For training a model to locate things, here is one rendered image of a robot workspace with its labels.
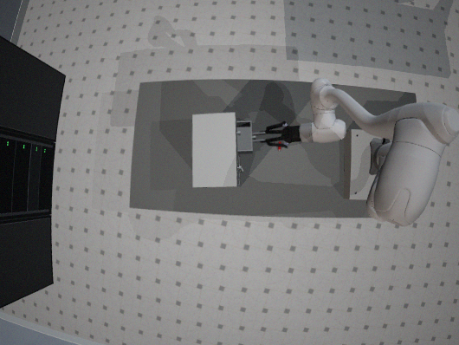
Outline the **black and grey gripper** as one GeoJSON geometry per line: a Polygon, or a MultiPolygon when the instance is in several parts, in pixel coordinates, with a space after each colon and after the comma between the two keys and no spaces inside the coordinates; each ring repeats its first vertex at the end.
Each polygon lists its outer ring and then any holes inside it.
{"type": "Polygon", "coordinates": [[[299,127],[300,126],[288,126],[287,122],[283,121],[282,123],[267,127],[266,131],[260,131],[259,133],[252,133],[253,135],[261,135],[261,134],[267,134],[267,133],[281,133],[280,137],[271,138],[271,139],[263,139],[263,140],[253,140],[253,142],[261,142],[261,143],[267,142],[269,146],[282,146],[282,147],[288,148],[289,143],[301,141],[300,134],[299,134],[299,127]],[[275,129],[275,128],[282,127],[282,126],[284,126],[282,130],[271,130],[271,129],[275,129]],[[270,143],[272,141],[278,141],[278,140],[284,140],[287,143],[284,143],[284,144],[270,143]]]}

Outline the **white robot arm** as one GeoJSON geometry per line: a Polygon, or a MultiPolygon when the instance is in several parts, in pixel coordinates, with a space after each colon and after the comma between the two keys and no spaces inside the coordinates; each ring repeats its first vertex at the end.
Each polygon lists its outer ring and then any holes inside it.
{"type": "Polygon", "coordinates": [[[346,124],[335,117],[339,103],[361,129],[383,138],[370,143],[369,173],[377,175],[366,200],[368,215],[399,226],[414,223],[429,202],[446,144],[459,134],[459,113],[441,103],[417,102],[374,116],[326,78],[312,82],[310,99],[314,122],[301,124],[301,141],[344,139],[346,124]]]}

